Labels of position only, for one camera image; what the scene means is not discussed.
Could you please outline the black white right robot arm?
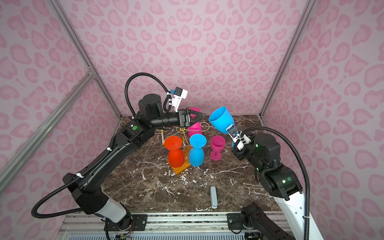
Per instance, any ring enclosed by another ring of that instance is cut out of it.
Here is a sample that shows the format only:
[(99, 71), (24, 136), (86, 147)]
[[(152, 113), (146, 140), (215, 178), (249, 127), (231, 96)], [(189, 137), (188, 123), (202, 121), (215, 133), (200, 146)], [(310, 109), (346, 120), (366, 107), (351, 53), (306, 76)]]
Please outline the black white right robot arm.
[[(234, 141), (233, 153), (239, 160), (246, 159), (255, 169), (255, 178), (283, 211), (293, 233), (281, 230), (256, 204), (242, 208), (244, 228), (255, 228), (269, 240), (321, 240), (323, 236), (310, 212), (311, 185), (304, 162), (291, 141), (268, 127), (251, 127), (240, 131), (234, 125), (225, 130)], [(281, 138), (299, 163), (304, 185), (295, 172), (281, 163)]]

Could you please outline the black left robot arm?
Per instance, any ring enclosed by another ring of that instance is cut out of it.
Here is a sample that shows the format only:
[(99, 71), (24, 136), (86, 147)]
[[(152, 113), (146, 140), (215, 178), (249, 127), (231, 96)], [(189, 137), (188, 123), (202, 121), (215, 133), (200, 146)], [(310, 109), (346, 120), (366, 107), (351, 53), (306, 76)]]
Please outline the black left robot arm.
[(148, 94), (139, 101), (139, 112), (111, 140), (109, 148), (80, 171), (81, 177), (70, 184), (69, 191), (82, 211), (115, 223), (120, 230), (128, 229), (133, 218), (123, 204), (107, 196), (101, 189), (104, 180), (129, 155), (164, 127), (190, 127), (205, 118), (204, 113), (179, 110), (165, 113), (161, 97)]

